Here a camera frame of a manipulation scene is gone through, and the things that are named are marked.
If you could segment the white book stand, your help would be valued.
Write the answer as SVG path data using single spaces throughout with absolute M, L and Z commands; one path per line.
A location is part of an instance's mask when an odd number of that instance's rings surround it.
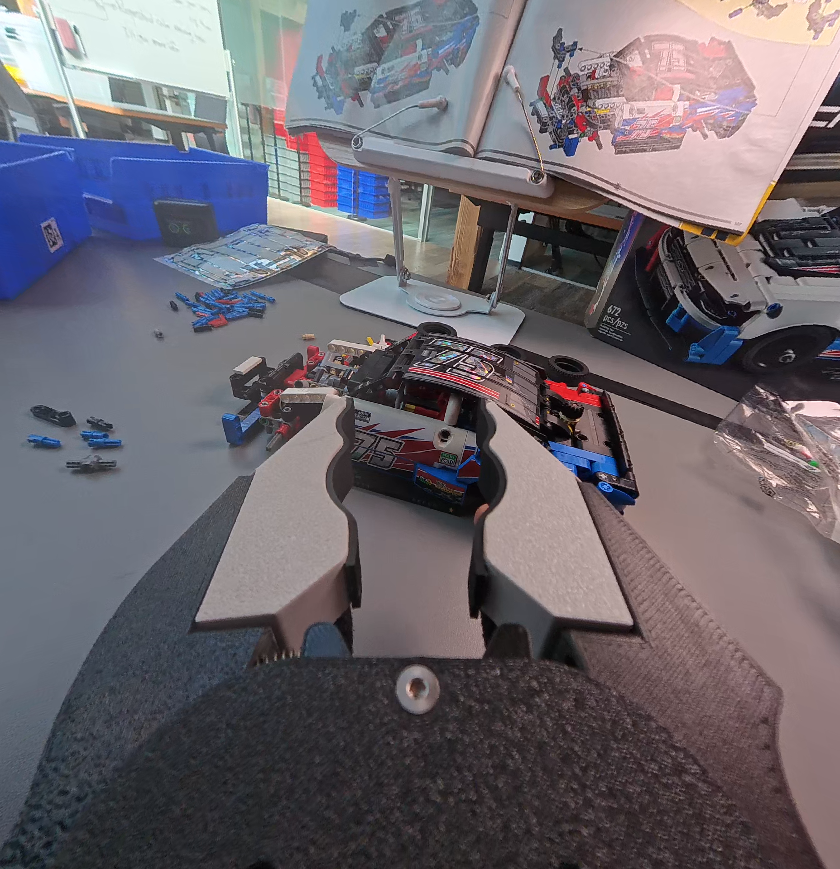
M 370 132 L 368 128 L 354 136 L 351 149 L 361 164 L 384 170 L 388 177 L 395 275 L 376 279 L 366 289 L 350 292 L 343 303 L 349 308 L 408 325 L 418 325 L 424 320 L 461 319 L 466 322 L 460 325 L 466 337 L 482 343 L 508 342 L 522 324 L 524 315 L 513 306 L 499 305 L 506 263 L 502 263 L 494 291 L 489 296 L 436 286 L 409 274 L 404 262 L 399 182 L 413 173 L 504 194 L 509 205 L 509 220 L 501 256 L 507 258 L 520 200 L 527 196 L 548 199 L 555 191 L 555 181 L 545 170 L 543 159 L 539 158 L 539 168 L 519 168 L 402 145 L 371 136 Z

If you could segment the pile of clear plastic bags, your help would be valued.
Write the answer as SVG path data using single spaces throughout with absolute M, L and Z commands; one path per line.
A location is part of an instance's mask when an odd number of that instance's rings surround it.
M 715 443 L 764 494 L 840 544 L 840 404 L 755 385 L 720 422 Z

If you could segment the wooden tabletop board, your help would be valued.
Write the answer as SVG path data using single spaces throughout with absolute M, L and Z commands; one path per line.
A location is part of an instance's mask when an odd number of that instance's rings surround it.
M 500 190 L 484 189 L 455 181 L 443 181 L 439 185 L 454 194 L 468 197 L 475 205 L 481 202 L 492 202 L 506 207 L 515 204 L 518 209 L 523 211 L 556 216 L 615 230 L 621 228 L 624 220 L 622 216 L 596 214 L 595 212 L 599 207 L 606 203 L 611 204 L 611 201 L 596 191 L 585 189 L 563 179 L 554 180 L 553 195 L 546 199 L 524 194 L 509 194 Z

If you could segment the pile of blue brick pins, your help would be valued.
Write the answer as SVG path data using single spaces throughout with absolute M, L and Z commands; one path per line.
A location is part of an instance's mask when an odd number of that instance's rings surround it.
M 276 299 L 258 291 L 213 289 L 197 292 L 193 297 L 175 292 L 169 307 L 178 312 L 183 305 L 193 315 L 191 329 L 195 334 L 204 334 L 227 327 L 231 322 L 246 319 L 262 319 Z

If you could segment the holographic sticker sheet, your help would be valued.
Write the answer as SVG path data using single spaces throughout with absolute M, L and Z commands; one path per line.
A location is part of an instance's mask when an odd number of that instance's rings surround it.
M 326 241 L 293 229 L 252 224 L 214 242 L 157 258 L 176 271 L 221 290 L 236 290 L 277 276 L 328 252 Z

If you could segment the toy brick race car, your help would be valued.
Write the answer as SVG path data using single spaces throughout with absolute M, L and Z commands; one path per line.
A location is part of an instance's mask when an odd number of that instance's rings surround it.
M 230 386 L 244 405 L 221 424 L 230 445 L 262 429 L 275 451 L 320 413 L 325 397 L 349 397 L 355 485 L 465 516 L 480 505 L 477 418 L 480 403 L 492 401 L 622 512 L 639 489 L 609 394 L 589 382 L 552 382 L 545 363 L 416 330 L 398 342 L 331 341 L 276 366 L 252 356 L 236 367 Z

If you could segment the blue storage bin with tag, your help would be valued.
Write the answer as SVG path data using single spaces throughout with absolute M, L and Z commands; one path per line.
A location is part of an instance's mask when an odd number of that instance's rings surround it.
M 0 140 L 0 300 L 16 298 L 90 235 L 72 155 Z

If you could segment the whiteboard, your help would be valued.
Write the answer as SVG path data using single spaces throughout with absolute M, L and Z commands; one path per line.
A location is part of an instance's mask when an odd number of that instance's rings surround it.
M 51 1 L 75 24 L 87 57 L 66 64 L 186 91 L 229 93 L 217 1 Z

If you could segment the building instruction booklet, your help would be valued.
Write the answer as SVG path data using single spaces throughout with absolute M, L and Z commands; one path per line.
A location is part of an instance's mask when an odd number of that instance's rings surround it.
M 549 198 L 568 178 L 740 234 L 840 72 L 840 2 L 308 2 L 287 128 Z

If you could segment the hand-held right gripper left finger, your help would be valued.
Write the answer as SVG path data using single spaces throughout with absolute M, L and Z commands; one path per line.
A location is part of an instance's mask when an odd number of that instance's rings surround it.
M 355 410 L 325 397 L 306 424 L 255 471 L 194 619 L 198 631 L 262 627 L 280 651 L 334 623 L 353 646 L 360 607 L 358 532 L 344 499 L 354 483 Z

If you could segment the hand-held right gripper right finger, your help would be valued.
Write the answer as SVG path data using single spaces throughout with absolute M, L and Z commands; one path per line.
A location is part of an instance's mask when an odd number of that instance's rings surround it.
M 535 657 L 562 632 L 627 634 L 632 610 L 572 471 L 492 401 L 477 418 L 479 491 L 468 600 L 472 618 L 523 627 Z

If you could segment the black table frame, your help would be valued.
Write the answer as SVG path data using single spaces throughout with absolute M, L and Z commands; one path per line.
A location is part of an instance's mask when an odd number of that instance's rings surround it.
M 477 288 L 482 284 L 486 273 L 486 267 L 490 258 L 494 233 L 506 231 L 509 225 L 511 208 L 508 205 L 491 201 L 478 201 L 480 206 L 477 226 L 480 231 L 474 263 L 470 273 L 469 287 Z M 556 248 L 568 248 L 590 255 L 599 255 L 607 258 L 612 249 L 613 242 L 604 241 L 589 236 L 583 229 L 576 232 L 576 227 L 589 226 L 588 217 L 566 218 L 549 215 L 550 221 L 557 223 L 551 226 L 542 226 L 534 223 L 526 223 L 516 220 L 513 235 Z

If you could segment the wooden post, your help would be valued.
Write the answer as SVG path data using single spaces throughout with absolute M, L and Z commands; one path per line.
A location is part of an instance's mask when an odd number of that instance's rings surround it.
M 485 281 L 494 229 L 481 224 L 480 202 L 461 196 L 454 242 L 447 267 L 447 285 L 478 294 Z

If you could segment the toy car set box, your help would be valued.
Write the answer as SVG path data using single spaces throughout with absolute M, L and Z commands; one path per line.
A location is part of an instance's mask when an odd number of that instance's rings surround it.
M 755 383 L 840 403 L 840 74 L 737 245 L 629 214 L 592 336 L 724 396 Z

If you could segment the stack of red blue bins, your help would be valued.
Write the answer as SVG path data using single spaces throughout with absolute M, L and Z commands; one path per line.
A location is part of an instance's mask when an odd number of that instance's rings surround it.
M 391 216 L 388 180 L 335 162 L 315 134 L 291 136 L 275 117 L 265 140 L 270 195 L 361 221 Z

